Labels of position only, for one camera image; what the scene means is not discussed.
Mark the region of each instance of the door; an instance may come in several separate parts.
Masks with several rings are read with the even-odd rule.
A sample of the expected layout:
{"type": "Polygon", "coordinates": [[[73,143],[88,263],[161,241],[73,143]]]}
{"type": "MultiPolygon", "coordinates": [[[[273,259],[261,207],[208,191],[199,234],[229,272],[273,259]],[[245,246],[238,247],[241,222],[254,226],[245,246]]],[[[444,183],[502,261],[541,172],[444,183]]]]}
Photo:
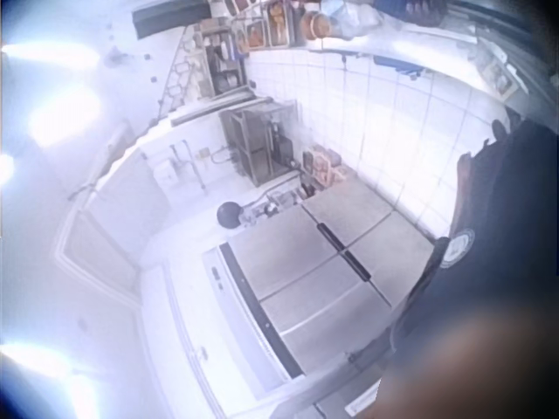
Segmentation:
{"type": "Polygon", "coordinates": [[[393,307],[419,280],[432,249],[429,240],[397,212],[349,248],[393,307]]]}
{"type": "Polygon", "coordinates": [[[305,374],[365,347],[386,327],[389,306],[340,256],[261,301],[305,374]]]}
{"type": "Polygon", "coordinates": [[[301,207],[233,237],[229,245],[258,301],[332,258],[336,250],[301,207]]]}
{"type": "Polygon", "coordinates": [[[344,246],[350,246],[392,211],[386,201],[357,179],[313,196],[303,207],[317,223],[326,224],[344,246]]]}

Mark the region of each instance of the patch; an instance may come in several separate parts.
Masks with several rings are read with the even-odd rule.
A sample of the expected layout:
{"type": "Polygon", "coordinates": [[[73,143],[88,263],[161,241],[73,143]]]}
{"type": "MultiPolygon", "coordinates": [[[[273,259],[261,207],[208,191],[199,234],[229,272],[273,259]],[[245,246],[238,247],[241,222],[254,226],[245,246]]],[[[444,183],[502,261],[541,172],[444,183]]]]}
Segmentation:
{"type": "Polygon", "coordinates": [[[473,230],[462,230],[446,248],[443,261],[440,263],[441,268],[450,268],[463,258],[467,252],[472,248],[475,234],[473,230]]]}

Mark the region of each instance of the sticker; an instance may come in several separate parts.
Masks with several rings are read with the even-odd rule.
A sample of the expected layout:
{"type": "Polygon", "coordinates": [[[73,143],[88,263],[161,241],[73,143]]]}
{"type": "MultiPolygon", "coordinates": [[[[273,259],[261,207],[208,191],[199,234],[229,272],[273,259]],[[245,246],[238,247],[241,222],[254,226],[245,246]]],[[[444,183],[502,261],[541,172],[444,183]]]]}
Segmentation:
{"type": "Polygon", "coordinates": [[[472,230],[467,229],[461,231],[446,248],[443,261],[440,264],[441,268],[450,268],[463,258],[467,252],[472,248],[475,234],[472,230]]]}
{"type": "Polygon", "coordinates": [[[381,381],[377,381],[373,384],[365,393],[353,400],[349,405],[346,406],[346,412],[351,417],[356,417],[361,412],[363,412],[368,406],[373,404],[376,400],[376,393],[378,392],[378,386],[381,385],[381,381]]]}

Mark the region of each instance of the fluorescent light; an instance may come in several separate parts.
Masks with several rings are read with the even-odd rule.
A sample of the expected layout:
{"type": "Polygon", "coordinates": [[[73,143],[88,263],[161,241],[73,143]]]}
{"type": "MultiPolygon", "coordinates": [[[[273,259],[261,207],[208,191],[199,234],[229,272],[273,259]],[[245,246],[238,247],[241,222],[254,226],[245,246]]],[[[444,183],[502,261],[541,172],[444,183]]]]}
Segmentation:
{"type": "Polygon", "coordinates": [[[85,87],[61,93],[31,115],[31,136],[48,147],[83,132],[100,113],[99,98],[85,87]]]}
{"type": "Polygon", "coordinates": [[[51,378],[64,378],[72,372],[70,362],[61,354],[34,345],[0,345],[0,352],[17,364],[51,378]]]}
{"type": "Polygon", "coordinates": [[[99,419],[95,391],[91,382],[83,375],[72,375],[66,379],[66,391],[72,400],[78,419],[99,419]]]}
{"type": "Polygon", "coordinates": [[[14,174],[14,159],[9,155],[0,155],[0,186],[4,185],[14,174]]]}
{"type": "Polygon", "coordinates": [[[5,45],[2,52],[10,57],[62,65],[73,70],[94,68],[100,58],[97,52],[84,45],[52,41],[5,45]]]}

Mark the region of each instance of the shirt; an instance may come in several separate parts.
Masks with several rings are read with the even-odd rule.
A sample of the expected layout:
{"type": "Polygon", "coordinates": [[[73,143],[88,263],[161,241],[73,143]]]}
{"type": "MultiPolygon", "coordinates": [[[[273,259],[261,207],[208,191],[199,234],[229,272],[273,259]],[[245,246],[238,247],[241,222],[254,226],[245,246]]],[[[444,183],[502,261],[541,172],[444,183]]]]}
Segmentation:
{"type": "Polygon", "coordinates": [[[397,354],[482,307],[557,303],[556,134],[525,121],[472,169],[457,232],[435,243],[393,327],[397,354]]]}

